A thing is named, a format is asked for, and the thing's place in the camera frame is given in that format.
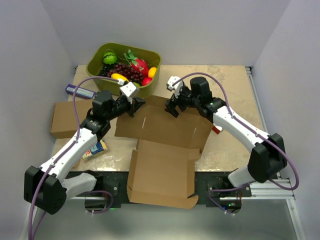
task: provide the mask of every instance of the cardboard box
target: cardboard box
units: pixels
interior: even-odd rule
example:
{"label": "cardboard box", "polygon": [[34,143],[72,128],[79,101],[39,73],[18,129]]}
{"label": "cardboard box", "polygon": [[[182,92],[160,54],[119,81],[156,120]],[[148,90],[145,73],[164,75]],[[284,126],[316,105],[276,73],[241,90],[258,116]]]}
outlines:
{"label": "cardboard box", "polygon": [[131,118],[117,119],[115,136],[138,139],[132,151],[127,194],[130,202],[191,209],[195,192],[195,160],[199,159],[212,123],[196,109],[165,111],[167,98],[149,96]]}
{"label": "cardboard box", "polygon": [[[92,99],[77,100],[76,111],[80,123],[86,118],[87,112],[92,108]],[[50,133],[57,139],[72,138],[77,131],[76,117],[72,101],[57,102],[54,105]]]}

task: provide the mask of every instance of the red apple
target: red apple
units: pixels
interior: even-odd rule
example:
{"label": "red apple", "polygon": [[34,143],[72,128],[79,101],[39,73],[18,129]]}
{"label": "red apple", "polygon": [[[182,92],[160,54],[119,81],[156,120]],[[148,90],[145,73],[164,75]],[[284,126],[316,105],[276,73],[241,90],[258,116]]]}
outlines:
{"label": "red apple", "polygon": [[149,83],[151,83],[151,81],[152,81],[152,77],[145,77],[142,80],[142,86],[148,85]]}

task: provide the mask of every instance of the white enclosure wall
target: white enclosure wall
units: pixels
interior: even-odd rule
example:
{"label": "white enclosure wall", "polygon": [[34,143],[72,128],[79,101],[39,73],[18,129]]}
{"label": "white enclosure wall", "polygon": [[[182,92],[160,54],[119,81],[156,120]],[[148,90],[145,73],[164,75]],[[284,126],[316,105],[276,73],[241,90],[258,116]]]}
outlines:
{"label": "white enclosure wall", "polygon": [[106,42],[164,64],[252,66],[290,0],[41,0],[75,64]]}
{"label": "white enclosure wall", "polygon": [[19,238],[29,204],[24,173],[50,157],[55,102],[72,63],[39,0],[0,3],[0,239]]}
{"label": "white enclosure wall", "polygon": [[307,239],[319,239],[320,1],[291,0],[253,67],[270,133],[284,137],[301,184],[295,191]]}

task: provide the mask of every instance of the open cardboard box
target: open cardboard box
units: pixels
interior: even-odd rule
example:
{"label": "open cardboard box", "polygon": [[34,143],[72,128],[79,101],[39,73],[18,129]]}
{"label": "open cardboard box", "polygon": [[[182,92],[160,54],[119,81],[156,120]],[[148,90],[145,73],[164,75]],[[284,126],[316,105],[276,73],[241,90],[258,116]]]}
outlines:
{"label": "open cardboard box", "polygon": [[116,122],[116,137],[138,139],[132,151],[127,194],[130,202],[191,209],[195,192],[195,160],[199,159],[212,124],[196,109],[175,118],[165,111],[167,98],[149,96],[133,118]]}

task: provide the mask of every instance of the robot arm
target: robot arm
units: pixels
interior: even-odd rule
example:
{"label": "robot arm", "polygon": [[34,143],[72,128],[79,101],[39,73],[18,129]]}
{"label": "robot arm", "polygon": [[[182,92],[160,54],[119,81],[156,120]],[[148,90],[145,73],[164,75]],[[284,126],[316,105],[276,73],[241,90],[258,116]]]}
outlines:
{"label": "robot arm", "polygon": [[[287,161],[284,157],[271,145],[258,137],[258,134],[260,134],[285,151],[284,141],[279,134],[269,135],[267,132],[259,130],[235,113],[232,108],[230,108],[232,112],[232,114],[230,114],[225,101],[218,97],[212,97],[209,84],[204,77],[191,79],[191,89],[185,86],[184,83],[181,84],[178,89],[173,88],[172,78],[177,77],[171,77],[169,79],[167,89],[171,91],[178,90],[179,93],[176,94],[175,92],[171,99],[166,102],[167,112],[177,118],[179,115],[176,110],[177,106],[181,111],[184,111],[187,107],[196,108],[202,117],[207,118],[211,123],[215,123],[227,130],[238,139],[250,153],[248,165],[230,173],[227,179],[225,179],[223,184],[224,188],[240,187],[255,181],[264,183],[286,167]],[[234,117],[237,117],[244,124],[254,129],[257,134],[253,134],[244,127],[243,124],[236,121]]]}
{"label": "robot arm", "polygon": [[[95,146],[111,128],[110,121],[122,114],[131,117],[145,103],[136,97],[139,89],[132,83],[120,87],[121,96],[114,100],[109,91],[98,92],[92,101],[86,118],[80,125],[79,138],[73,147],[65,152],[77,139],[77,133],[52,158],[39,168],[31,166],[24,174],[24,199],[31,203],[40,179],[50,169],[42,188],[36,197],[35,205],[55,214],[65,201],[93,189],[103,189],[103,178],[93,171],[85,171],[79,176],[65,179],[71,168],[90,148]],[[58,162],[55,160],[65,152]]]}

